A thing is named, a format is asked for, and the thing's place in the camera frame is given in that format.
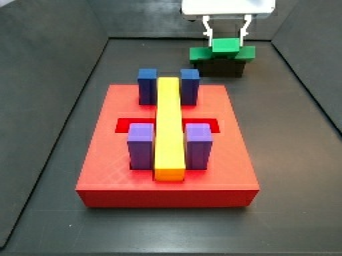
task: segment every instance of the red block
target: red block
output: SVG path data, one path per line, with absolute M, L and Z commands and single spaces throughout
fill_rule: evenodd
M 200 85 L 198 105 L 182 107 L 184 122 L 209 120 L 217 131 L 209 169 L 187 170 L 183 182 L 156 182 L 152 171 L 130 170 L 126 127 L 154 122 L 155 110 L 139 105 L 136 85 L 110 86 L 76 185 L 86 206 L 249 206 L 259 184 L 225 86 Z

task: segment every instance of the yellow bar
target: yellow bar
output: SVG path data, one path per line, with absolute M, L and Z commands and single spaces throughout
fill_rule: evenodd
M 184 171 L 179 79 L 160 77 L 156 103 L 155 180 L 182 181 Z

